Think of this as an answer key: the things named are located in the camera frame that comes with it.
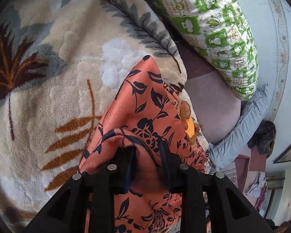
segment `dark frame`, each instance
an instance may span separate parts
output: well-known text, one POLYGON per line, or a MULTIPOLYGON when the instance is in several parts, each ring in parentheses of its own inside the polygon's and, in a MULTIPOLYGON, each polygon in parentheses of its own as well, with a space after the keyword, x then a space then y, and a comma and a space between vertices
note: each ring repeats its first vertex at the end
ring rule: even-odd
POLYGON ((273 164, 278 164, 278 163, 285 163, 285 162, 291 162, 291 160, 286 160, 286 161, 279 161, 281 160, 289 151, 291 150, 291 145, 283 152, 281 153, 273 162, 273 164))

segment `crumpled gray cloth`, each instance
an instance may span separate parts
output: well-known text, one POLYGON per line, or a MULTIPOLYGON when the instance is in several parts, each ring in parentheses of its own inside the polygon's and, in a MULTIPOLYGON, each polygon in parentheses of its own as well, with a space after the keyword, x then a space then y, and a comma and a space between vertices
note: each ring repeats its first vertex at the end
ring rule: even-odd
POLYGON ((246 189, 246 194, 255 198, 259 198, 264 184, 265 172, 258 172, 253 184, 246 189))

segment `brown leaf pattern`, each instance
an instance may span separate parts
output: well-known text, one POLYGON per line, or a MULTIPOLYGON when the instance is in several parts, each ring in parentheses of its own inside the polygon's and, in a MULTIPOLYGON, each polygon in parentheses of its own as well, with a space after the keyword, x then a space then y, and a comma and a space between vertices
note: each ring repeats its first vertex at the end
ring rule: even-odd
POLYGON ((24 59, 26 51, 34 43, 24 38, 13 54, 13 42, 8 32, 9 24, 0 23, 0 100, 9 95, 9 123, 12 140, 14 141, 13 120, 11 114, 12 90, 24 85, 26 82, 45 77, 39 68, 48 65, 47 60, 37 57, 37 52, 24 59))
MULTIPOLYGON (((59 166, 64 165, 65 163, 69 162, 70 160, 73 160, 75 157, 77 157, 79 154, 84 153, 85 149, 87 148, 90 140, 91 135, 96 127, 94 127, 95 120, 100 120, 101 116, 95 115, 95 98, 92 91, 91 83, 89 80, 87 80, 87 86, 88 91, 91 96, 91 105, 92 105, 92 115, 86 116, 86 117, 80 117, 80 118, 73 118, 66 124, 59 126, 55 129, 55 133, 65 133, 65 132, 71 132, 78 130, 79 128, 82 128, 86 126, 89 122, 91 123, 90 128, 84 129, 81 131, 78 131, 75 134, 70 134, 68 136, 65 136, 57 141, 55 141, 53 144, 50 145, 50 147, 46 150, 46 153, 53 152, 55 150, 59 150, 62 148, 65 148, 68 145, 74 144, 78 142, 79 140, 83 139, 87 136, 86 142, 84 144, 84 147, 82 149, 76 149, 68 152, 64 152, 58 157, 52 159, 50 162, 48 162, 41 171, 51 170, 54 168, 57 168, 59 166)), ((74 166, 70 169, 67 169, 61 173, 59 173, 47 186, 47 188, 44 189, 44 191, 50 191, 55 188, 60 187, 63 185, 70 176, 75 173, 78 169, 78 166, 74 166)))
POLYGON ((54 169, 58 166, 61 166, 65 163, 67 163, 68 161, 74 159, 77 155, 79 155, 82 152, 83 152, 83 149, 65 152, 65 153, 61 154, 60 156, 54 158, 50 162, 48 162, 41 170, 42 171, 50 170, 50 169, 54 169))
POLYGON ((77 166, 74 166, 72 168, 66 169, 63 172, 59 173, 55 176, 55 178, 49 183, 47 188, 44 189, 44 191, 50 191, 55 188, 58 188, 65 184, 65 182, 72 176, 72 174, 76 173, 78 170, 77 166))

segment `black fur object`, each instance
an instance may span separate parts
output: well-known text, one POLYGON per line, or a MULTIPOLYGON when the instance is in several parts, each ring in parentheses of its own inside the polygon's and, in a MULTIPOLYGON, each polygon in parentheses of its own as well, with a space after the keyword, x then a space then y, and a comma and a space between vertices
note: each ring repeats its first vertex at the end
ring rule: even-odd
POLYGON ((255 145, 258 147, 260 155, 266 155, 271 151, 271 143, 275 141, 276 127, 273 122, 263 120, 253 137, 248 142, 248 147, 252 149, 255 145))

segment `cartoon print pillow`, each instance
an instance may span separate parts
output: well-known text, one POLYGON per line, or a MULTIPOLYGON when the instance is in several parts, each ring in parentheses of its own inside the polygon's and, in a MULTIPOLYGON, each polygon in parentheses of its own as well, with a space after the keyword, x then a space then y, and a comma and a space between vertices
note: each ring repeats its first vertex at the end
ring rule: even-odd
POLYGON ((240 100, 254 94, 258 54, 237 0, 146 0, 212 64, 240 100))

